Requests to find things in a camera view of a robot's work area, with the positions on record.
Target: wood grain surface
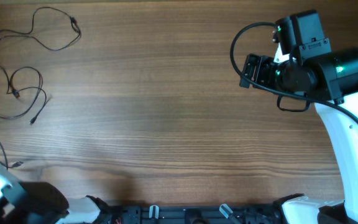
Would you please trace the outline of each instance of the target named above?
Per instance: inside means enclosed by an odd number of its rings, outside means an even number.
[[[41,5],[0,6],[0,29],[30,29]],[[50,98],[21,119],[0,119],[11,172],[47,181],[67,197],[93,195],[112,203],[219,205],[270,202],[294,193],[341,198],[343,189],[329,136],[314,107],[285,113],[276,97],[238,86],[229,47],[244,26],[317,9],[333,50],[358,46],[358,1],[168,1],[51,5],[78,21],[83,36],[51,52],[30,39],[0,44],[11,74],[37,68]],[[270,28],[246,33],[236,47],[274,55]],[[35,19],[35,36],[51,47],[75,37],[53,11]],[[15,86],[35,86],[30,70]],[[5,95],[0,113],[28,107]],[[286,100],[288,107],[303,103]]]

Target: wooden tabletop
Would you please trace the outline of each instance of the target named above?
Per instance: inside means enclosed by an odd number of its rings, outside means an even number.
[[[29,31],[41,5],[0,6],[0,29]],[[229,48],[244,26],[317,9],[333,50],[358,46],[358,1],[169,1],[51,5],[74,16],[75,45],[51,52],[31,39],[0,43],[10,75],[33,66],[50,98],[23,118],[0,119],[11,172],[47,181],[67,197],[93,195],[114,203],[219,205],[270,202],[294,193],[342,198],[329,136],[314,106],[305,113],[276,108],[276,96],[239,87]],[[51,47],[75,37],[67,17],[42,11],[35,36]],[[236,46],[274,55],[271,28],[246,33]],[[15,86],[36,86],[24,70]],[[5,95],[0,113],[25,110]],[[302,107],[288,100],[285,106]]]

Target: wooden table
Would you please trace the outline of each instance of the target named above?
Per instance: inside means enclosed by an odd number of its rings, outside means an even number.
[[[0,29],[28,31],[40,5],[0,6]],[[219,205],[270,202],[297,192],[342,198],[341,176],[314,107],[285,113],[276,96],[238,86],[229,47],[247,24],[317,9],[331,47],[358,46],[358,1],[193,1],[55,4],[78,20],[83,36],[51,52],[33,40],[0,44],[9,74],[37,68],[50,98],[21,119],[0,119],[11,172],[47,181],[67,197],[93,195],[115,203]],[[239,41],[248,53],[274,55],[269,28]],[[66,17],[40,12],[36,36],[51,47],[75,33]],[[23,71],[15,86],[35,86]],[[0,113],[24,110],[5,95]],[[288,100],[286,106],[302,107]]]

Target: green light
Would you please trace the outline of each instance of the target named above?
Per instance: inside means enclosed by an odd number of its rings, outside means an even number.
[[[345,70],[345,68],[342,66],[336,67],[336,72],[342,72],[343,70]]]

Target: robotic arm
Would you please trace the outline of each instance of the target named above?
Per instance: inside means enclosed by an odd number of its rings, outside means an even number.
[[[234,46],[246,30],[275,28],[276,56],[249,54],[244,68]],[[278,95],[284,111],[302,112],[314,103],[328,130],[344,185],[345,199],[314,200],[289,195],[272,204],[243,207],[112,207],[99,198],[66,199],[45,182],[23,182],[0,165],[0,223],[358,223],[358,49],[332,52],[318,13],[307,11],[242,29],[233,40],[231,61],[240,86]],[[303,110],[280,107],[282,97],[305,100]]]

